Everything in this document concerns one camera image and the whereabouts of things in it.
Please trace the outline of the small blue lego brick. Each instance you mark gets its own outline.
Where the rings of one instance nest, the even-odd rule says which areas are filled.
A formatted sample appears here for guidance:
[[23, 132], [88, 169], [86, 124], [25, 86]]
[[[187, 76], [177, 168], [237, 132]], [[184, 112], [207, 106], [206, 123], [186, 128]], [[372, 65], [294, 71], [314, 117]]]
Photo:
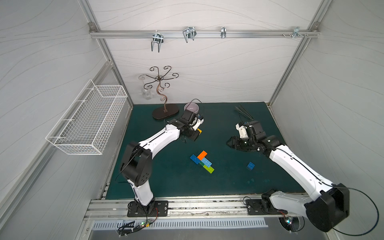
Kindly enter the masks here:
[[247, 169], [249, 170], [253, 170], [255, 167], [255, 164], [253, 164], [252, 162], [249, 162], [249, 164], [247, 165]]

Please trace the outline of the orange lego brick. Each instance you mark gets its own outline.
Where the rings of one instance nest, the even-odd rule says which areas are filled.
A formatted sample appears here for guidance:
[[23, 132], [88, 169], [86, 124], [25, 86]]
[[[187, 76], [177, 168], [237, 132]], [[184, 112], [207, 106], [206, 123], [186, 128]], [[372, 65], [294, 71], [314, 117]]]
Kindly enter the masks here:
[[202, 161], [202, 160], [206, 157], [207, 154], [208, 154], [208, 153], [207, 153], [206, 151], [202, 151], [202, 152], [197, 156], [197, 158], [198, 158], [200, 161]]

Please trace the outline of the light blue lego brick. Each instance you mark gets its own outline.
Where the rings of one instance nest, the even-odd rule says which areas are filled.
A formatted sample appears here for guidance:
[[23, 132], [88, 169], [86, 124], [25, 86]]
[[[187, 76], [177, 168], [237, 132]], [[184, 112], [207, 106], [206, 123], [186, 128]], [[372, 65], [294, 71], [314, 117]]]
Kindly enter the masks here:
[[212, 163], [211, 163], [207, 158], [203, 158], [203, 159], [201, 160], [201, 162], [202, 162], [205, 166], [207, 166], [208, 168], [212, 165]]

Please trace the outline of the lime green lego brick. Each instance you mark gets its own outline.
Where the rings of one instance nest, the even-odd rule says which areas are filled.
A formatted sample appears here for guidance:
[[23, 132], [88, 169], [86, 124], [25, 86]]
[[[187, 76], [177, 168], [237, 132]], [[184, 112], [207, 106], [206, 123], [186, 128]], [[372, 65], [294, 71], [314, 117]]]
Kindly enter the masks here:
[[207, 170], [210, 174], [212, 174], [215, 170], [213, 167], [208, 167], [207, 165], [203, 165], [203, 168]]

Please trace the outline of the dark blue lego brick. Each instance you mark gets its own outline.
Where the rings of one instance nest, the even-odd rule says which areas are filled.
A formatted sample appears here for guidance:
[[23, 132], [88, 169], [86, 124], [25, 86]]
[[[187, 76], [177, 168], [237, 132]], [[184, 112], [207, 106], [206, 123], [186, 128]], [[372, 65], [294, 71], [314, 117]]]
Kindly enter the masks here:
[[197, 165], [201, 163], [201, 160], [195, 155], [191, 155], [190, 159]]

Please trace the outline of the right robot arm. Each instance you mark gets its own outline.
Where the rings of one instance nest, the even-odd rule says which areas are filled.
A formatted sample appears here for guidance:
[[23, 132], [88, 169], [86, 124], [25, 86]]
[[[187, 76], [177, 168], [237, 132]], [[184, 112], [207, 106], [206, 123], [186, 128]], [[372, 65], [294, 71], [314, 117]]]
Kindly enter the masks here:
[[284, 169], [307, 193], [300, 197], [278, 190], [262, 195], [265, 212], [270, 208], [285, 210], [307, 218], [322, 232], [329, 232], [350, 215], [350, 191], [344, 184], [334, 184], [297, 157], [276, 136], [267, 136], [259, 121], [236, 124], [239, 136], [231, 137], [227, 146], [242, 152], [263, 154]]

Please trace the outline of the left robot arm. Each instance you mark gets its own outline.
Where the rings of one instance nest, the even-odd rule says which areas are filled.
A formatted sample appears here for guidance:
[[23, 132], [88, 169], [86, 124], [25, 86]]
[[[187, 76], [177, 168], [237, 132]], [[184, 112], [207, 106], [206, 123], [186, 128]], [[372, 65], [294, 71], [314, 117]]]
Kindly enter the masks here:
[[167, 145], [184, 136], [195, 141], [201, 131], [204, 117], [185, 110], [179, 119], [169, 121], [159, 132], [139, 143], [127, 145], [119, 174], [131, 186], [135, 201], [148, 208], [155, 202], [149, 179], [153, 171], [154, 157]]

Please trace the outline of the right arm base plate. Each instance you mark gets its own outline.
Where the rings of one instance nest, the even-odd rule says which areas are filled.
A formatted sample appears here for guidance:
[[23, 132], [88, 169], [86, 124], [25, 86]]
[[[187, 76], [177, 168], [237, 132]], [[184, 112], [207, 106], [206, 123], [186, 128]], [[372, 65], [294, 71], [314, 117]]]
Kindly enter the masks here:
[[250, 199], [246, 198], [243, 200], [243, 204], [247, 208], [247, 213], [250, 216], [261, 216], [261, 215], [287, 215], [288, 212], [285, 210], [278, 210], [273, 207], [271, 203], [262, 199]]

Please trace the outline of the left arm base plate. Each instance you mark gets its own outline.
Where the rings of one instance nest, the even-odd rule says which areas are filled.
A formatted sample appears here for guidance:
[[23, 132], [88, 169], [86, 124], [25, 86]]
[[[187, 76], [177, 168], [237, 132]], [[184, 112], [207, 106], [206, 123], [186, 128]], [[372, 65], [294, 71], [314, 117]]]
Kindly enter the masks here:
[[147, 206], [137, 201], [128, 204], [127, 217], [166, 217], [168, 215], [168, 201], [151, 201]]

